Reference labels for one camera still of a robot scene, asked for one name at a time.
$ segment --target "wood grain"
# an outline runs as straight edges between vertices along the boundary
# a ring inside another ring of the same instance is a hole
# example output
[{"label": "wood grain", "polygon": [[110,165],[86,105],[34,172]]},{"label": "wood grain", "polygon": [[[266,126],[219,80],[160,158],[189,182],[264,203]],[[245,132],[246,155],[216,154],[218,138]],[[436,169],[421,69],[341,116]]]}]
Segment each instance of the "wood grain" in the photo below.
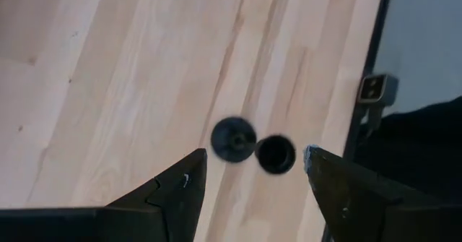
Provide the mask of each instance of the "wood grain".
[{"label": "wood grain", "polygon": [[[341,154],[380,0],[0,0],[0,207],[104,205],[208,149],[196,241],[319,241],[303,148]],[[241,115],[294,168],[227,165]]]}]

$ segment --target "light wood plank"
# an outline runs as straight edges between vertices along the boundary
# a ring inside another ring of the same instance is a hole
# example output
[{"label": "light wood plank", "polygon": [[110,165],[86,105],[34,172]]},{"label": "light wood plank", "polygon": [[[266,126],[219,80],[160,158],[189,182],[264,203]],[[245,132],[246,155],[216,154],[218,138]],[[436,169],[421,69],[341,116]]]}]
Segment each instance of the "light wood plank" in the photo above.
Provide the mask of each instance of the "light wood plank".
[{"label": "light wood plank", "polygon": [[[196,241],[319,241],[302,150],[342,153],[379,1],[0,0],[0,207],[104,205],[206,147]],[[294,168],[217,159],[230,115]]]}]

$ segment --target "round black object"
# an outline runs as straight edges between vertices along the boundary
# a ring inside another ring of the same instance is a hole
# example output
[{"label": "round black object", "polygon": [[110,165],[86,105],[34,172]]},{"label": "round black object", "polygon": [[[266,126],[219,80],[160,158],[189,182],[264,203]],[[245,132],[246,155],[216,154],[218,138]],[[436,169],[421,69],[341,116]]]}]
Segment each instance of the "round black object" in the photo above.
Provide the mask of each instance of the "round black object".
[{"label": "round black object", "polygon": [[271,174],[283,174],[295,163],[295,148],[288,138],[274,135],[262,139],[255,155],[260,166]]},{"label": "round black object", "polygon": [[249,158],[255,149],[257,135],[243,118],[229,117],[221,120],[212,131],[212,148],[218,157],[230,163]]}]

